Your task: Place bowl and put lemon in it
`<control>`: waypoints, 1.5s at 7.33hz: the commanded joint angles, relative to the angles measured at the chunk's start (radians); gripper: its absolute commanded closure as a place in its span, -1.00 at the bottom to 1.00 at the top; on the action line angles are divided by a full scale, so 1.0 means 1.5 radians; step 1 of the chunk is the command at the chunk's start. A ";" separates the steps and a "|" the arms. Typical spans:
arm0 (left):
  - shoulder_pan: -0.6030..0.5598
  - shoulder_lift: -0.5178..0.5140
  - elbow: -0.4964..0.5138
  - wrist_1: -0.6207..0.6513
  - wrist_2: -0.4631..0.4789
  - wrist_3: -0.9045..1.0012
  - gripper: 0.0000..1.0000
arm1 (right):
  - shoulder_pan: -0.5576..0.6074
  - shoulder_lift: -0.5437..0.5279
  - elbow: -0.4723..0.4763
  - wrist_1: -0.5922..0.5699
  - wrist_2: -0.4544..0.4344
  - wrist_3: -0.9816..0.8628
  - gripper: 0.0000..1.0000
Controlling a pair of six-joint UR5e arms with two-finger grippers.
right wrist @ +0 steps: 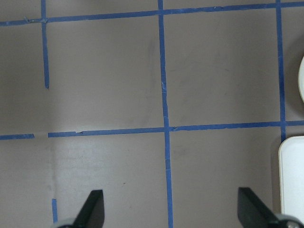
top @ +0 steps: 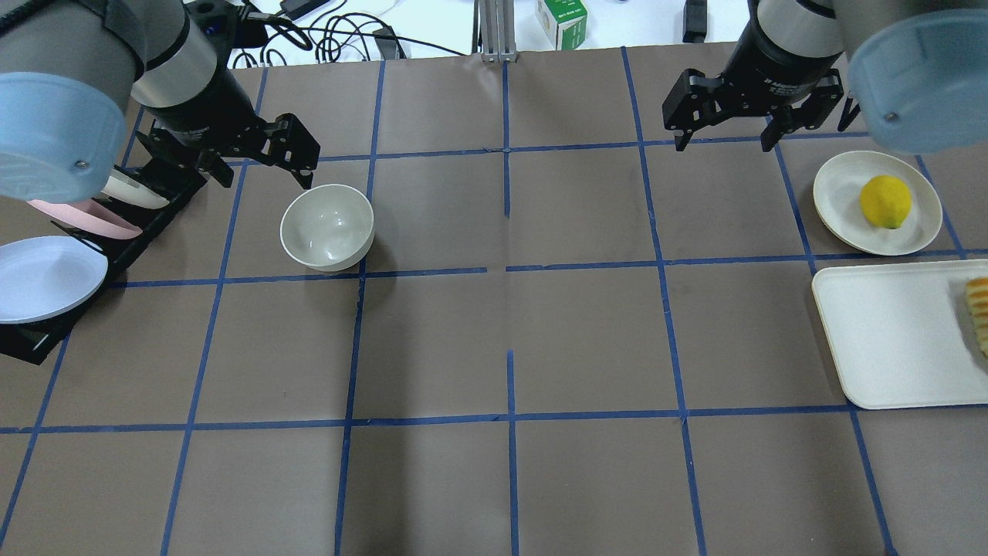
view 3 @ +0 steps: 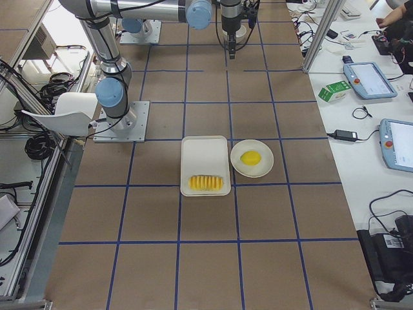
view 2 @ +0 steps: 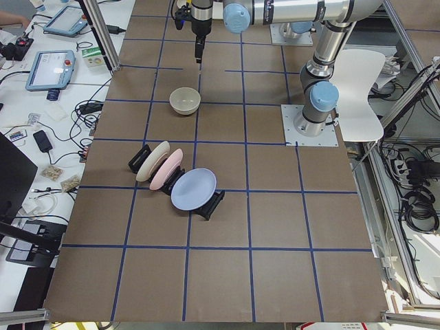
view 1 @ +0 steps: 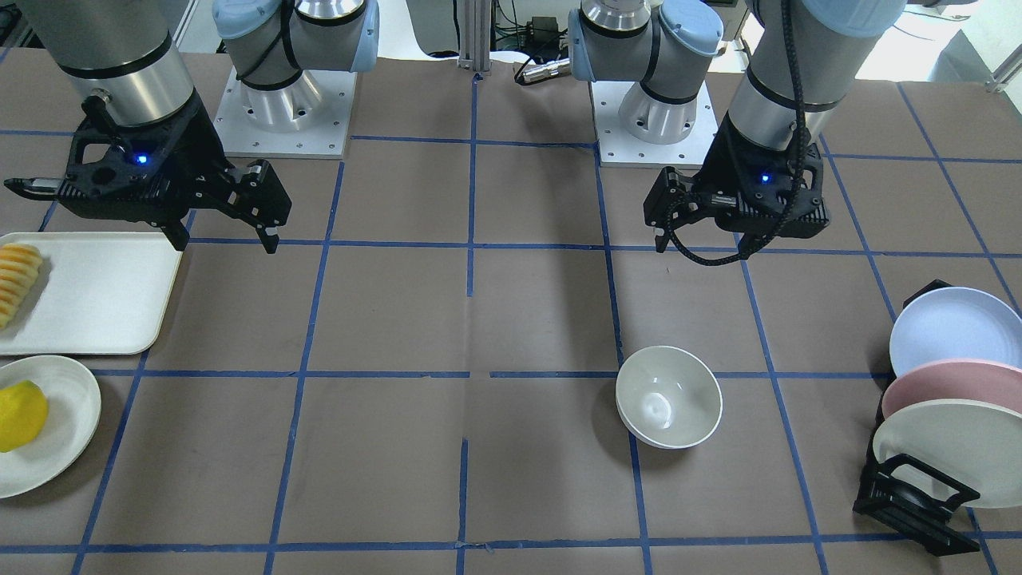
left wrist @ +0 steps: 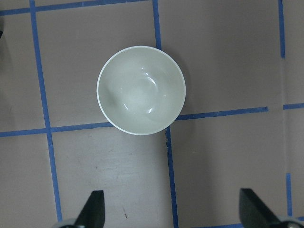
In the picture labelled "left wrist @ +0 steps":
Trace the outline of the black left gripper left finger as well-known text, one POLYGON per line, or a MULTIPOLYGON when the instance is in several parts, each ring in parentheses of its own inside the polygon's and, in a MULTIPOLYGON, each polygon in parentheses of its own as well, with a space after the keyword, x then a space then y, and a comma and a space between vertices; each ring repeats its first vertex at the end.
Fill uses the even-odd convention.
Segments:
POLYGON ((105 225, 104 191, 94 190, 74 222, 75 228, 103 228, 105 225))

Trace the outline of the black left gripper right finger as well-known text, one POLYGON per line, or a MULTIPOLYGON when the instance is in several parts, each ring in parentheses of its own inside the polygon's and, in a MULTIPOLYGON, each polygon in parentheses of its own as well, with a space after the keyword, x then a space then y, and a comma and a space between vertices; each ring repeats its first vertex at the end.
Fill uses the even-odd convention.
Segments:
POLYGON ((244 228, 285 227, 285 223, 249 188, 239 191, 239 219, 244 228))

